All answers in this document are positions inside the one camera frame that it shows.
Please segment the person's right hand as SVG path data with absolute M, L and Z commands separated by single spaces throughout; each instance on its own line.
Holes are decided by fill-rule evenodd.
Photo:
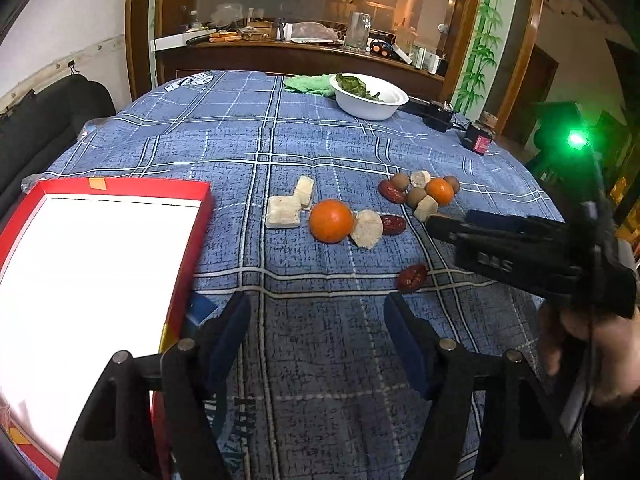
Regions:
M 538 353 L 544 370 L 561 369 L 562 347 L 568 337 L 594 345 L 592 403 L 622 406 L 639 393 L 639 309 L 632 318 L 607 314 L 592 320 L 569 307 L 546 302 L 538 310 Z

